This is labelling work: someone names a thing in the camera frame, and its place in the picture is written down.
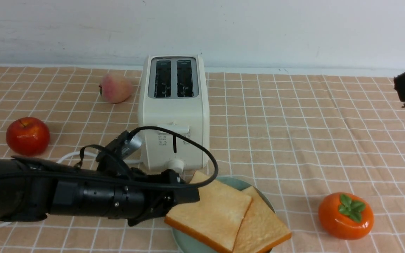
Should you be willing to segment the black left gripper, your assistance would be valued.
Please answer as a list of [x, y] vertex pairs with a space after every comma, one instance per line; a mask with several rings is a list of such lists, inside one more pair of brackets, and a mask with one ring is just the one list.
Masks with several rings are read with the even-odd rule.
[[140, 183], [140, 187], [127, 186], [128, 206], [137, 211], [132, 218], [128, 218], [128, 226], [165, 217], [177, 205], [200, 201], [197, 188], [170, 189], [171, 186], [182, 187], [186, 183], [172, 169], [160, 174], [138, 177], [135, 181]]

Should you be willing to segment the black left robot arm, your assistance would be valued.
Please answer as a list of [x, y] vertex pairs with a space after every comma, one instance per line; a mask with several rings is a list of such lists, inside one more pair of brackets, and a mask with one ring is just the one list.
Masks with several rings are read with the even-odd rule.
[[200, 200], [177, 173], [133, 180], [109, 171], [78, 169], [33, 157], [0, 159], [0, 221], [39, 222], [48, 215], [126, 219], [129, 226], [160, 218], [176, 205]]

